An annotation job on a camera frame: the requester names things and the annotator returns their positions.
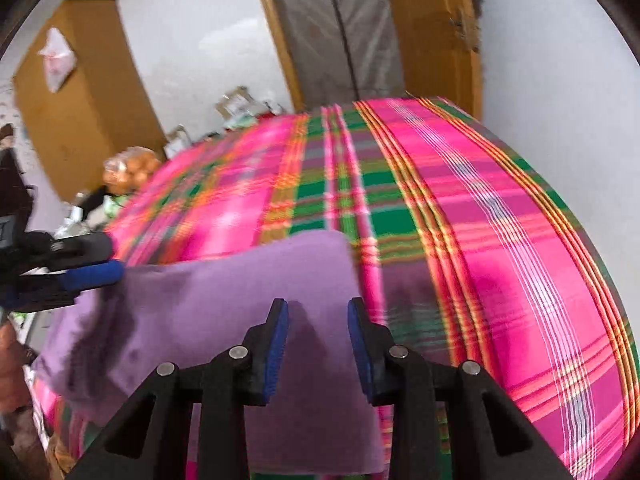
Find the purple fabric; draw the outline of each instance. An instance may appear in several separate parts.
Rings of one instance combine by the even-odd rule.
[[[382,471],[378,417],[360,389],[347,329],[347,303],[359,295],[338,232],[306,232],[223,260],[130,267],[119,285],[56,314],[34,368],[73,409],[104,424],[158,363],[208,362],[285,298],[290,329],[276,395],[246,410],[250,467]],[[196,447],[192,431],[190,460]]]

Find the wall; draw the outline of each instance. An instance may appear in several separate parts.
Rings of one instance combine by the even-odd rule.
[[[0,60],[0,83],[18,67],[37,31],[62,0],[42,0]],[[215,110],[240,84],[257,99],[290,109],[260,0],[120,0],[120,11],[138,71],[165,131],[184,124],[193,139],[222,126]],[[37,161],[27,180],[43,197],[32,227],[52,229],[62,214]]]
[[[640,333],[640,66],[596,0],[484,0],[484,122],[584,225]]]

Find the door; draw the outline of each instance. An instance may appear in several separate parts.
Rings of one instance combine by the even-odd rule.
[[[389,0],[406,90],[482,113],[478,27],[471,0]]]

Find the bed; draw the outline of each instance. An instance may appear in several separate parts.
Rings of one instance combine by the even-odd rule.
[[[396,341],[436,362],[482,363],[574,477],[606,477],[640,423],[620,298],[562,199],[447,100],[327,107],[203,142],[163,166],[108,232],[116,257],[139,266],[318,229],[349,239],[370,316]],[[43,381],[34,391],[50,431],[80,456],[99,428]],[[380,417],[388,455],[390,413]]]

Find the silver screw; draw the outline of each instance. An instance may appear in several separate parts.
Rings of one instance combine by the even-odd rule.
[[[244,346],[234,346],[229,350],[229,357],[232,359],[244,359],[249,355],[249,349]]]
[[[158,365],[156,372],[162,377],[167,377],[167,375],[171,375],[175,372],[175,365],[173,363],[162,363],[161,365]]]
[[[478,375],[482,368],[475,361],[465,361],[462,363],[462,370],[465,374]]]
[[[404,359],[409,355],[409,351],[402,345],[395,345],[389,349],[389,354],[396,359]]]

